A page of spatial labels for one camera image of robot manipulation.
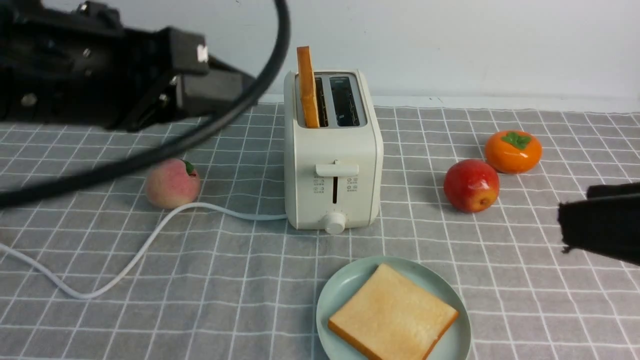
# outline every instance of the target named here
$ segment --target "metal screw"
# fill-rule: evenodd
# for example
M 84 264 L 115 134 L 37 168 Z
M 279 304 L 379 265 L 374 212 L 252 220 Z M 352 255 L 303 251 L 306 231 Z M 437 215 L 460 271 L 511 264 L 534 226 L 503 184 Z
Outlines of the metal screw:
M 160 102 L 162 103 L 162 106 L 166 106 L 169 103 L 169 97 L 166 94 L 160 94 L 160 96 L 158 97 L 158 99 L 160 100 Z
M 38 102 L 38 97 L 33 92 L 24 94 L 24 96 L 20 100 L 20 104 L 25 108 L 30 108 L 34 106 L 37 102 Z

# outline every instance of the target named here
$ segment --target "red apple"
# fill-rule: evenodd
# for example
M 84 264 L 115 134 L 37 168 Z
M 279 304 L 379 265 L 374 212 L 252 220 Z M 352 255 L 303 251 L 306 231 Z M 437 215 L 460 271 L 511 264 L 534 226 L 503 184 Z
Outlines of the red apple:
M 163 209 L 193 202 L 200 193 L 200 176 L 188 161 L 169 159 L 156 166 L 145 183 L 147 199 Z
M 466 213 L 482 211 L 498 199 L 500 179 L 487 163 L 477 159 L 453 165 L 444 177 L 444 194 L 451 205 Z

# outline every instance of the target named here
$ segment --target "toaster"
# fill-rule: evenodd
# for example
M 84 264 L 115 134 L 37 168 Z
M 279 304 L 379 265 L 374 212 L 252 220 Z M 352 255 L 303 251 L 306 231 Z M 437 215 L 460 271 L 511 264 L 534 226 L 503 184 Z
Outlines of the toaster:
M 319 127 L 307 127 L 297 72 L 284 80 L 285 212 L 296 229 L 371 225 L 380 211 L 384 146 L 364 75 L 313 71 Z

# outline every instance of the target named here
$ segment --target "white cable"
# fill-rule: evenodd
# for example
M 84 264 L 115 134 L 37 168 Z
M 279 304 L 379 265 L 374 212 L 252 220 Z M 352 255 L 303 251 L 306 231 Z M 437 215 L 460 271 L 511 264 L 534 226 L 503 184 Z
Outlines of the white cable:
M 93 299 L 94 297 L 98 297 L 103 293 L 107 292 L 115 284 L 117 284 L 118 281 L 122 280 L 122 278 L 127 275 L 127 273 L 131 270 L 131 268 L 134 267 L 136 263 L 138 263 L 140 258 L 142 258 L 142 255 L 144 255 L 147 249 L 151 246 L 151 243 L 155 240 L 158 233 L 160 233 L 162 228 L 166 225 L 166 223 L 169 222 L 169 220 L 171 220 L 171 218 L 173 218 L 177 213 L 181 212 L 182 210 L 191 209 L 191 208 L 209 208 L 216 211 L 220 211 L 221 213 L 225 213 L 227 215 L 231 215 L 233 217 L 244 219 L 244 220 L 268 221 L 268 220 L 282 220 L 287 218 L 287 215 L 254 215 L 254 214 L 237 213 L 235 211 L 222 208 L 221 206 L 208 204 L 206 202 L 192 202 L 190 204 L 179 206 L 178 208 L 175 208 L 173 211 L 171 211 L 169 214 L 167 214 L 164 217 L 162 222 L 160 222 L 160 225 L 158 225 L 158 227 L 156 227 L 154 232 L 151 233 L 151 235 L 147 238 L 147 240 L 142 245 L 138 253 L 133 257 L 133 259 L 129 262 L 129 264 L 127 264 L 127 266 L 125 266 L 125 268 L 122 269 L 122 271 L 118 274 L 118 276 L 116 276 L 113 280 L 109 281 L 107 285 L 101 287 L 100 289 L 92 293 L 79 293 L 78 291 L 73 290 L 67 284 L 65 284 L 59 277 L 57 277 L 54 273 L 52 273 L 51 270 L 44 267 L 43 264 L 35 261 L 34 259 L 30 258 L 29 256 L 19 251 L 11 249 L 10 247 L 6 246 L 3 243 L 0 243 L 0 250 L 5 251 L 7 254 L 15 256 L 16 258 L 38 269 L 40 272 L 42 272 L 44 275 L 50 278 L 51 281 L 53 281 L 56 285 L 58 285 L 58 287 L 62 291 L 67 293 L 67 295 L 74 297 L 76 299 L 81 299 L 81 300 Z

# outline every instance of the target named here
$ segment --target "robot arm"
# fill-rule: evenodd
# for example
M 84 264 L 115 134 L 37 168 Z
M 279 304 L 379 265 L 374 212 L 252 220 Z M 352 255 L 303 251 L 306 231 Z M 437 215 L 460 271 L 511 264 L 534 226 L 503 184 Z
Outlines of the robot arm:
M 115 9 L 87 2 L 72 12 L 40 0 L 0 0 L 0 121 L 83 124 L 139 131 L 207 115 L 184 134 L 120 161 L 0 192 L 0 209 L 132 174 L 210 139 L 260 99 L 291 40 L 286 0 L 273 0 L 278 33 L 264 68 L 249 75 L 209 57 L 200 35 L 122 26 Z
M 126 28 L 118 10 L 0 0 L 0 121 L 120 131 L 223 113 L 254 81 L 202 35 Z

